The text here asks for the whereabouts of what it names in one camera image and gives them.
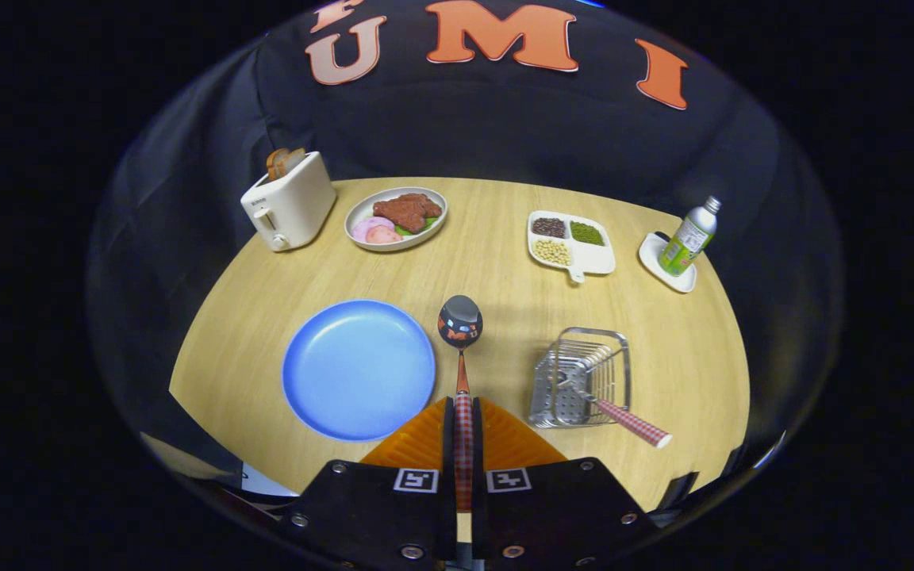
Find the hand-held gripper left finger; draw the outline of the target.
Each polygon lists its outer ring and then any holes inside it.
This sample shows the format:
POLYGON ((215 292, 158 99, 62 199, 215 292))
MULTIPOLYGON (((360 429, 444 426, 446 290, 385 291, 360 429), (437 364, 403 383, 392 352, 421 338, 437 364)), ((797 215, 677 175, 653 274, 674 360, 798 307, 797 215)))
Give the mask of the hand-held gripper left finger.
POLYGON ((434 469, 331 460, 286 507, 279 535, 334 569, 445 569, 458 545, 452 398, 442 413, 434 469))

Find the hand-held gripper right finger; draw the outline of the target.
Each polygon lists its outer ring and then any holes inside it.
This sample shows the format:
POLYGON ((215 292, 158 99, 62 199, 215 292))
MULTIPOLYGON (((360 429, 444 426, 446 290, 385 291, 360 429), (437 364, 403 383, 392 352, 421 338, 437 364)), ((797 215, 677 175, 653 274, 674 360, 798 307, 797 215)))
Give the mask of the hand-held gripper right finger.
POLYGON ((598 458, 487 470, 484 404, 473 400, 471 552, 486 570, 609 570, 659 538, 598 458))

